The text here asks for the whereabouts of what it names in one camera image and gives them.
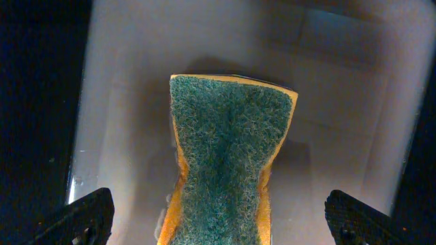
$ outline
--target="sponge top edge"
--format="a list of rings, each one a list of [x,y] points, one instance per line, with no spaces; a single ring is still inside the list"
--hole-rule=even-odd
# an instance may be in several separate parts
[[[239,83],[239,84],[248,84],[248,85],[254,85],[254,86],[263,86],[263,87],[267,87],[267,88],[273,88],[273,89],[276,89],[276,90],[281,91],[282,93],[285,93],[286,95],[288,95],[291,98],[291,100],[293,101],[293,103],[296,103],[296,100],[298,98],[298,93],[291,91],[290,89],[283,88],[283,87],[275,85],[275,84],[271,84],[271,83],[267,83],[267,82],[263,82],[263,81],[259,81],[259,80],[254,80],[254,79],[247,78],[247,77],[238,76],[238,75],[230,75],[229,76],[229,75],[174,74],[174,75],[171,75],[170,79],[172,80],[174,78],[177,78],[178,76],[216,80],[218,82],[235,82],[235,83]]]

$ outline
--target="green abrasive surface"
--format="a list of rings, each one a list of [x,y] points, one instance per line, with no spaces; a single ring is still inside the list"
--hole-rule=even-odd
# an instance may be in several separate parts
[[[292,101],[273,88],[186,76],[170,88],[189,166],[171,245],[260,244],[260,172],[285,135]]]

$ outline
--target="sponge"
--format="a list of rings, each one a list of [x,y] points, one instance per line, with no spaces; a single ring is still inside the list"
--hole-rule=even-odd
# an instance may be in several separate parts
[[[293,91],[238,76],[173,75],[181,173],[158,245],[270,244],[268,179]]]

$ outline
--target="gray surface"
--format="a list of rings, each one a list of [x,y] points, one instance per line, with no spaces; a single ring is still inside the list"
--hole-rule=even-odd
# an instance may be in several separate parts
[[[109,187],[109,244],[154,244],[178,173],[169,77],[233,71],[299,93],[270,181],[275,244],[333,244],[333,189],[388,213],[436,23],[421,1],[403,7],[376,24],[287,1],[95,1],[72,200]]]

